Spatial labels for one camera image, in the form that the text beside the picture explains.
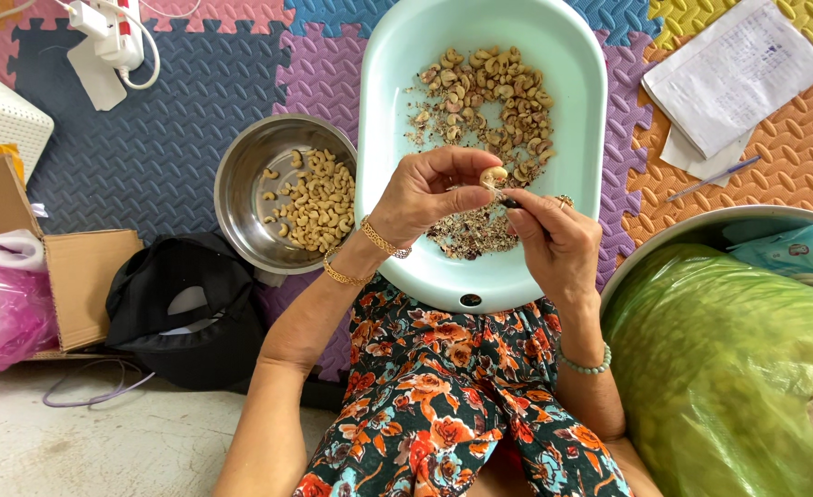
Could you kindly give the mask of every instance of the gold bracelet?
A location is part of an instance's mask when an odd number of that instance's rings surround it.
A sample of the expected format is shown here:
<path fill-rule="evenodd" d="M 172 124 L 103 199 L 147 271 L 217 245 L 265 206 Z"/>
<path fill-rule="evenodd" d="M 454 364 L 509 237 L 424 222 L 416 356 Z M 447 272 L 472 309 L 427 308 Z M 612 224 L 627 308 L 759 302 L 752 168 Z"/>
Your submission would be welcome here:
<path fill-rule="evenodd" d="M 360 229 L 367 234 L 368 239 L 373 241 L 379 249 L 387 252 L 388 255 L 394 255 L 398 259 L 405 259 L 412 253 L 412 247 L 397 248 L 381 238 L 379 234 L 373 230 L 373 227 L 369 225 L 369 215 L 364 216 L 363 220 L 360 220 Z"/>
<path fill-rule="evenodd" d="M 324 269 L 324 271 L 326 271 L 327 274 L 330 277 L 332 277 L 334 280 L 338 281 L 339 283 L 345 283 L 346 285 L 352 285 L 354 287 L 363 287 L 364 285 L 366 285 L 367 283 L 372 281 L 373 276 L 375 276 L 375 273 L 370 274 L 367 277 L 349 277 L 349 276 L 345 276 L 344 274 L 342 274 L 340 272 L 337 272 L 335 269 L 332 268 L 332 266 L 329 265 L 329 261 L 327 260 L 327 257 L 330 254 L 337 253 L 341 249 L 342 249 L 341 245 L 338 246 L 338 247 L 333 247 L 330 250 L 327 250 L 327 253 L 323 255 L 323 269 Z"/>

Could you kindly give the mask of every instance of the blue pen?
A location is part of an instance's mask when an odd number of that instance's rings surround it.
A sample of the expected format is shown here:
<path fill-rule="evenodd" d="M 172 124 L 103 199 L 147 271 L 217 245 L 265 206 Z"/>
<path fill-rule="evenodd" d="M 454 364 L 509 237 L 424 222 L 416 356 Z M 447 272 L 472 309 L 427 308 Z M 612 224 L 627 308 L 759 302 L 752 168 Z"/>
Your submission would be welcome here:
<path fill-rule="evenodd" d="M 717 174 L 715 176 L 711 176 L 711 177 L 709 177 L 707 179 L 704 179 L 703 181 L 701 181 L 697 185 L 691 185 L 688 188 L 686 188 L 685 190 L 683 190 L 681 192 L 677 192 L 677 193 L 671 195 L 669 198 L 667 198 L 666 202 L 673 202 L 677 198 L 679 198 L 681 196 L 684 196 L 684 195 L 688 195 L 691 192 L 693 192 L 693 191 L 697 190 L 698 188 L 700 188 L 701 186 L 710 185 L 710 183 L 716 181 L 717 179 L 722 179 L 722 178 L 725 178 L 726 176 L 729 176 L 730 174 L 737 173 L 738 171 L 740 171 L 744 167 L 749 167 L 749 166 L 751 166 L 753 164 L 756 164 L 756 161 L 758 161 L 761 158 L 762 158 L 762 156 L 755 156 L 753 158 L 746 159 L 742 163 L 732 165 L 732 167 L 726 169 L 725 171 L 721 172 L 720 174 Z"/>

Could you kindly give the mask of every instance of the floral pants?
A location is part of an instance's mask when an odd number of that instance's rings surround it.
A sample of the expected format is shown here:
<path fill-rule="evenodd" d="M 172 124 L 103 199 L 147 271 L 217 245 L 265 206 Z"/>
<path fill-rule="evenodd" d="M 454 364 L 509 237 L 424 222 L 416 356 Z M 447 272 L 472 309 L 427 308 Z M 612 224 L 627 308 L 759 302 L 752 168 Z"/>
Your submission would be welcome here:
<path fill-rule="evenodd" d="M 434 311 L 376 275 L 355 304 L 342 413 L 294 495 L 459 496 L 502 437 L 536 495 L 633 495 L 553 393 L 553 305 Z"/>

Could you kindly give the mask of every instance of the white plastic basket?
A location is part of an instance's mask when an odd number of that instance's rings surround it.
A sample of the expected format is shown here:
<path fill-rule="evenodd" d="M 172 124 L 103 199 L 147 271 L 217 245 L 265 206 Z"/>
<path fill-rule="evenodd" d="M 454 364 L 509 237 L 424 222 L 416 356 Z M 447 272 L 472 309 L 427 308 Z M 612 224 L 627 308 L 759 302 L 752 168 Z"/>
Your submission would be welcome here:
<path fill-rule="evenodd" d="M 26 181 L 53 131 L 53 119 L 0 81 L 0 144 L 17 144 Z"/>

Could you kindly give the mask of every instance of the pink plastic bag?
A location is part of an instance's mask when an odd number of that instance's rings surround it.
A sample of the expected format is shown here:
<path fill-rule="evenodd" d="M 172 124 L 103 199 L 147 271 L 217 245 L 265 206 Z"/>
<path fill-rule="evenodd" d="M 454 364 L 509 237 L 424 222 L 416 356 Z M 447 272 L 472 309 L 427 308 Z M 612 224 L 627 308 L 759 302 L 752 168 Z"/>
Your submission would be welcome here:
<path fill-rule="evenodd" d="M 57 332 L 47 272 L 0 267 L 0 371 L 56 347 Z"/>

